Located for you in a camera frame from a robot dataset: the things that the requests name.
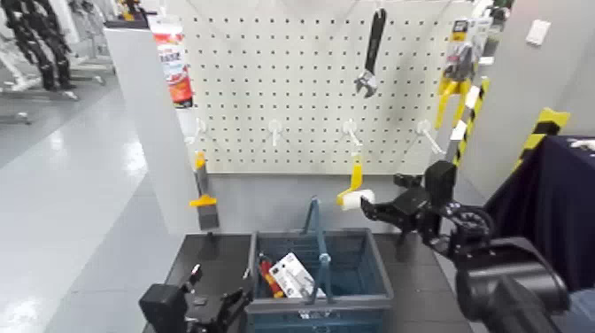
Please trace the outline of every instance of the black cloth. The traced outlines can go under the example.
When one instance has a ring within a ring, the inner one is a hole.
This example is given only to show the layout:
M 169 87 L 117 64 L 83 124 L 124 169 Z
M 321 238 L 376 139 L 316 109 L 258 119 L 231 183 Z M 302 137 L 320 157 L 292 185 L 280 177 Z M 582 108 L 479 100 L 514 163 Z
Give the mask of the black cloth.
M 574 291 L 595 284 L 595 157 L 569 138 L 546 136 L 484 208 L 497 236 L 528 238 Z

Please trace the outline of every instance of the basket handle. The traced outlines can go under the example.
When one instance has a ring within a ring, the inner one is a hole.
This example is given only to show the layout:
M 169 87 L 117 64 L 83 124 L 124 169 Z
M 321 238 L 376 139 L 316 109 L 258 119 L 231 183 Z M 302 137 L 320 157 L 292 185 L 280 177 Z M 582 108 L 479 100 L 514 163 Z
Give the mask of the basket handle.
M 328 254 L 327 243 L 324 239 L 324 232 L 321 227 L 320 200 L 317 197 L 312 197 L 312 200 L 310 200 L 308 214 L 305 217 L 304 229 L 301 232 L 302 235 L 305 235 L 308 232 L 312 220 L 316 232 L 316 239 L 318 240 L 318 261 L 321 263 L 321 268 L 318 270 L 318 275 L 314 279 L 314 288 L 312 289 L 312 294 L 310 294 L 310 298 L 306 304 L 314 304 L 318 289 L 323 283 L 325 284 L 325 289 L 327 291 L 327 303 L 332 304 L 335 303 L 335 300 L 333 299 L 333 291 L 330 286 L 330 254 Z

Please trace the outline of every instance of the product package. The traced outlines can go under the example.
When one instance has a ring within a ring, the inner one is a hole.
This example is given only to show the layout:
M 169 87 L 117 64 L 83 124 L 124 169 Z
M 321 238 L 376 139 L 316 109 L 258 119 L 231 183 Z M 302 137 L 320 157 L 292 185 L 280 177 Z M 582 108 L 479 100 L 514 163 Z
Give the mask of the product package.
M 149 17 L 151 31 L 157 42 L 161 65 L 166 75 L 169 93 L 176 108 L 192 106 L 192 88 L 188 63 L 184 58 L 182 25 L 173 17 Z

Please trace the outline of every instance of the table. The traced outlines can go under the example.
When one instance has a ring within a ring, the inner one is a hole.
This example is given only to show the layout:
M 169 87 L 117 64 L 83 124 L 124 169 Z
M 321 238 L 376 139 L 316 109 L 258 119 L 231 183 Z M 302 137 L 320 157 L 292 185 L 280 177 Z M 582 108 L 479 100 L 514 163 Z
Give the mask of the table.
M 546 136 L 485 209 L 499 236 L 528 238 L 574 291 L 595 284 L 595 157 L 570 138 Z
M 387 332 L 472 333 L 434 253 L 417 235 L 409 235 L 398 248 L 395 235 L 375 235 L 375 241 L 395 291 Z M 249 235 L 188 235 L 166 283 L 182 283 L 200 263 L 203 279 L 195 286 L 197 295 L 218 297 L 235 290 L 242 285 L 249 247 Z M 243 319 L 236 321 L 228 332 L 242 332 L 242 323 Z M 154 333 L 152 326 L 147 325 L 143 333 Z

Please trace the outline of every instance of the wrench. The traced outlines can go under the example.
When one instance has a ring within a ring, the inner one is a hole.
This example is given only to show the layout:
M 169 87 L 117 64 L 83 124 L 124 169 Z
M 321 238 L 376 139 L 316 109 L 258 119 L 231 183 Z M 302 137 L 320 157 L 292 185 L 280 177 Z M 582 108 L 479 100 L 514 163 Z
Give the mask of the wrench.
M 366 87 L 365 98 L 371 97 L 378 90 L 376 78 L 374 75 L 374 66 L 376 63 L 376 56 L 380 48 L 380 41 L 383 38 L 384 24 L 386 23 L 386 11 L 381 8 L 374 12 L 372 18 L 372 29 L 370 31 L 370 39 L 367 43 L 366 65 L 364 72 L 355 79 L 355 91 L 359 92 L 362 87 Z

